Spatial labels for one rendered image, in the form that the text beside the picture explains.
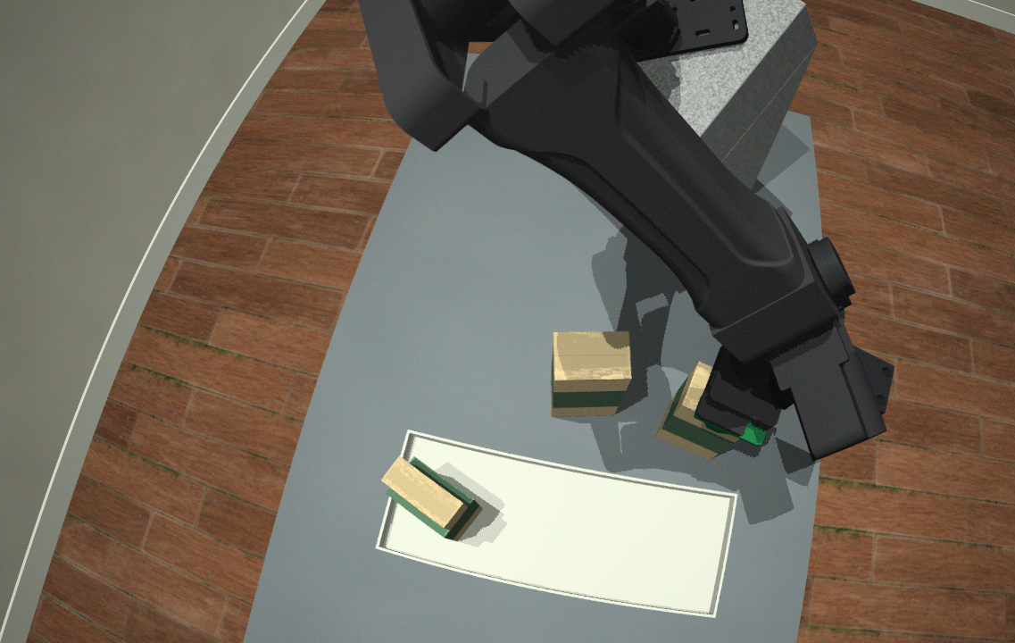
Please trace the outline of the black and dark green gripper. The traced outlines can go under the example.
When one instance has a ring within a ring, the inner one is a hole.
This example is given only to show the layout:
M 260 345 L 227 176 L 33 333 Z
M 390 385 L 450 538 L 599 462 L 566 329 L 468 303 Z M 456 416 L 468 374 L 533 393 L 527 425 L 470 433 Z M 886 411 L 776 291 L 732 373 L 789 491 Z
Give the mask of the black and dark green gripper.
M 694 417 L 718 434 L 730 434 L 758 447 L 767 430 L 779 423 L 782 410 L 751 395 L 753 387 L 771 371 L 772 365 L 764 355 L 750 363 L 741 363 L 724 346 L 720 347 Z

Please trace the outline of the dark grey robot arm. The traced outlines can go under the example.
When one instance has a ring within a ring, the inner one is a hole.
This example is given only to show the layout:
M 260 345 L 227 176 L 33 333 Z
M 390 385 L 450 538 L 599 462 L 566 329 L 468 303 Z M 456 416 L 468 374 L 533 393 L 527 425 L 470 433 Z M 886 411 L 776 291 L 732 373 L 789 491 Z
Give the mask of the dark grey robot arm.
M 359 6 L 398 127 L 437 152 L 470 125 L 608 209 L 681 280 L 713 338 L 741 363 L 770 361 L 751 395 L 795 405 L 813 462 L 887 431 L 894 366 L 847 335 L 855 290 L 832 241 L 806 243 L 786 209 L 735 178 L 639 68 L 746 42 L 743 0 L 694 1 Z M 492 44 L 462 91 L 470 42 Z

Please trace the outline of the white shallow tray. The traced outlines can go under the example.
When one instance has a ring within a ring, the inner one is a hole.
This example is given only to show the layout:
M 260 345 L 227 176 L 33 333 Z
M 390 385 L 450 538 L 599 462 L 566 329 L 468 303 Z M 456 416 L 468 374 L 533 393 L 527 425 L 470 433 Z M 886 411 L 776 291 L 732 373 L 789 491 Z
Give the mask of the white shallow tray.
M 376 548 L 524 589 L 716 617 L 738 494 L 588 471 L 408 429 L 483 510 L 457 541 L 388 499 Z

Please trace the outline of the tan box with dark green band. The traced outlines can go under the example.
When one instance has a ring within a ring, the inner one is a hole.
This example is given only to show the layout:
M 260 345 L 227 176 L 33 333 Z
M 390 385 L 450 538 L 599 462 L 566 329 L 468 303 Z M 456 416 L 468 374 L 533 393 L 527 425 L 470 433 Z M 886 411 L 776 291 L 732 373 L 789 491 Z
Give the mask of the tan box with dark green band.
M 398 456 L 382 483 L 390 486 L 386 493 L 390 499 L 445 539 L 458 542 L 483 510 L 473 497 L 443 479 L 416 456 L 409 463 Z
M 628 332 L 554 332 L 552 417 L 616 414 L 632 381 Z
M 670 400 L 655 437 L 710 460 L 740 438 L 718 434 L 694 417 L 695 408 L 710 379 L 710 365 L 698 362 Z

